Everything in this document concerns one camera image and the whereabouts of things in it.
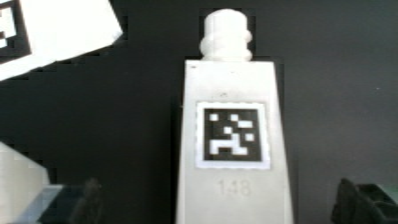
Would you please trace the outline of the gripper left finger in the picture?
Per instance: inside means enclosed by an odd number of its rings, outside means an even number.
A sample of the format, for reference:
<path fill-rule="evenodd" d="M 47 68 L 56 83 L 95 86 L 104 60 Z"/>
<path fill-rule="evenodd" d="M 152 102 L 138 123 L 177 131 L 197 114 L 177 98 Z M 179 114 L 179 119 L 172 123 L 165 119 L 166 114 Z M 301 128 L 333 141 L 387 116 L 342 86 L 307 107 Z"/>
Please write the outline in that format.
<path fill-rule="evenodd" d="M 38 216 L 38 224 L 102 224 L 102 192 L 90 178 L 81 185 L 67 185 Z"/>

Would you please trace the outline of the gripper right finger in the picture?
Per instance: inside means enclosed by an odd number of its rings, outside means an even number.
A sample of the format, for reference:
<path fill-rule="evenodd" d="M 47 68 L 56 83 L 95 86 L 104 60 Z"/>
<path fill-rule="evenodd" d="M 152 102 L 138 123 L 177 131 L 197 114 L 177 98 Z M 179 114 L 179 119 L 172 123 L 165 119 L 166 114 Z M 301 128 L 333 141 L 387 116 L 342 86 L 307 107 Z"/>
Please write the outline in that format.
<path fill-rule="evenodd" d="M 398 185 L 355 184 L 342 178 L 330 220 L 333 224 L 398 224 Z"/>

